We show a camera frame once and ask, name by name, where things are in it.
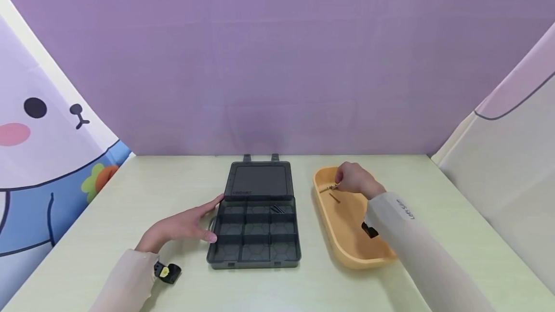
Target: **orange flower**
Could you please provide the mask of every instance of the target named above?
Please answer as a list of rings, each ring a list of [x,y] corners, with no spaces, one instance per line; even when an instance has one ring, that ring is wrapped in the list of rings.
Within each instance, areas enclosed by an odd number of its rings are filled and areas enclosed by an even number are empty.
[[[107,181],[114,176],[119,169],[117,165],[104,166],[101,163],[94,165],[91,175],[81,184],[81,190],[87,193],[87,202],[90,204],[95,196],[106,185]]]

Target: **black clamp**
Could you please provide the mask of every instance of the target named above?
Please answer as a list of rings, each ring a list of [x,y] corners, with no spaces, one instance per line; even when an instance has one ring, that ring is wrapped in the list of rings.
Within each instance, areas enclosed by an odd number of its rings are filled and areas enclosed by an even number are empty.
[[[158,277],[162,282],[174,284],[179,275],[181,275],[181,268],[175,264],[166,266],[160,261],[154,264],[154,276]]]
[[[364,232],[368,234],[368,236],[370,236],[371,239],[379,235],[376,229],[369,227],[368,225],[366,225],[365,222],[362,222],[362,230],[364,230]]]

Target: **light green table surface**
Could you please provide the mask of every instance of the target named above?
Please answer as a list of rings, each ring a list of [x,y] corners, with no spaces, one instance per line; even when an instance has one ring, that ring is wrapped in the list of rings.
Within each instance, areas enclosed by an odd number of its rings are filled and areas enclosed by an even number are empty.
[[[269,159],[254,156],[253,160]],[[238,156],[134,156],[77,220],[4,312],[87,311],[124,250],[154,222],[223,192]],[[328,248],[313,202],[323,166],[358,162],[398,192],[498,312],[552,312],[555,298],[426,156],[282,156],[291,163],[303,258],[295,269],[214,271],[208,245],[168,244],[183,274],[157,282],[143,311],[429,311],[402,265],[355,272]]]

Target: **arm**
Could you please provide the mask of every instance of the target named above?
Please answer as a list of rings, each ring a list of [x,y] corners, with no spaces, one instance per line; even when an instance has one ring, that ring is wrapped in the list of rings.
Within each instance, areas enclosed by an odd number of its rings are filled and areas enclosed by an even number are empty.
[[[108,276],[89,312],[139,312],[154,285],[158,251],[171,240],[198,238],[216,242],[216,235],[198,227],[198,221],[222,201],[209,203],[158,221],[143,235],[135,250],[128,249]]]
[[[139,312],[154,285],[158,254],[128,249],[108,276],[90,312]]]
[[[404,202],[357,163],[343,163],[335,182],[340,191],[368,199],[365,223],[395,251],[434,312],[494,311],[482,291],[417,220]]]

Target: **hand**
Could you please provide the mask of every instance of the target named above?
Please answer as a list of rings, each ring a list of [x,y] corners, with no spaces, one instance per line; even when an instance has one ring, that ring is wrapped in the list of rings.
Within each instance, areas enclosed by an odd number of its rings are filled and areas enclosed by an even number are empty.
[[[146,231],[135,250],[158,253],[162,246],[170,240],[184,238],[197,238],[209,243],[216,242],[216,234],[207,229],[200,228],[198,222],[200,218],[215,209],[223,198],[223,194],[219,195],[211,202],[205,203],[202,206],[194,207],[158,221]]]
[[[383,185],[358,163],[341,164],[335,173],[335,183],[339,184],[337,189],[340,191],[362,193],[368,200],[386,192]]]

